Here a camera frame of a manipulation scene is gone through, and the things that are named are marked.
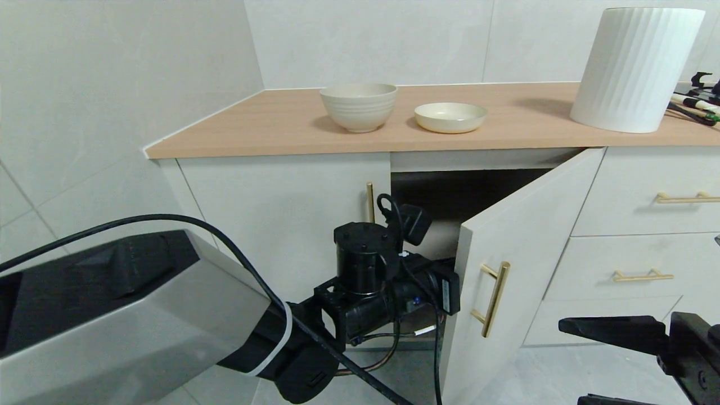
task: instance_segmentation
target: black connector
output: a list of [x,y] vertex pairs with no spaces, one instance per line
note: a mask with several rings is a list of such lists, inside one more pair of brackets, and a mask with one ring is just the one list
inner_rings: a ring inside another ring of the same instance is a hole
[[405,241],[413,246],[423,243],[423,239],[433,223],[428,212],[414,205],[403,204],[400,206],[400,217],[404,231],[402,236]]

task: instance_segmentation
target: shallow dish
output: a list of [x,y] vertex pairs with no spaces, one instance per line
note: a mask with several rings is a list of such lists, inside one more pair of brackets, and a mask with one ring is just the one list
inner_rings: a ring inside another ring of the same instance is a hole
[[479,105],[460,102],[436,102],[415,108],[418,125],[440,133],[464,133],[478,129],[487,110]]

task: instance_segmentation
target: white vase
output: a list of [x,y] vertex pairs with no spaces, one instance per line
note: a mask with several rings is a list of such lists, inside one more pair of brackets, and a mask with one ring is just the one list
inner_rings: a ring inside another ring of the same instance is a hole
[[570,117],[607,130],[656,131],[704,16],[694,9],[605,10]]

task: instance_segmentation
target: wooden countertop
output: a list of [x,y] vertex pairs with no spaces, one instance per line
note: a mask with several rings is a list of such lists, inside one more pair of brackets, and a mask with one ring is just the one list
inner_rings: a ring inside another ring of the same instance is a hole
[[[570,119],[578,83],[400,87],[395,111],[379,130],[350,133],[333,123],[317,89],[268,90],[145,151],[150,159],[310,153],[450,151],[590,146],[712,146],[720,130],[667,113],[655,133],[618,133]],[[490,111],[479,130],[432,133],[415,123],[429,102],[467,102]]]

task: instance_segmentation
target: gold handle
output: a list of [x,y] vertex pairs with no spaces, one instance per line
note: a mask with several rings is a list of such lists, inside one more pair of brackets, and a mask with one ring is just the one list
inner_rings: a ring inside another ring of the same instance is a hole
[[658,192],[655,202],[658,204],[720,203],[720,197],[713,197],[704,191],[699,191],[695,197],[670,198],[667,194]]
[[626,276],[620,270],[615,270],[613,281],[653,281],[653,280],[672,280],[674,275],[664,275],[657,269],[650,269],[651,275]]
[[368,219],[375,223],[375,197],[372,193],[372,182],[367,183],[367,209],[369,210]]
[[492,289],[492,295],[490,296],[490,305],[487,307],[487,316],[483,316],[477,309],[470,311],[470,315],[473,315],[480,323],[482,323],[482,337],[488,337],[490,335],[490,327],[492,321],[495,319],[495,312],[498,310],[498,303],[500,297],[503,295],[503,289],[505,288],[505,281],[508,279],[508,273],[510,272],[510,263],[500,263],[500,271],[489,268],[488,266],[481,264],[480,270],[489,274],[495,279],[495,288]]

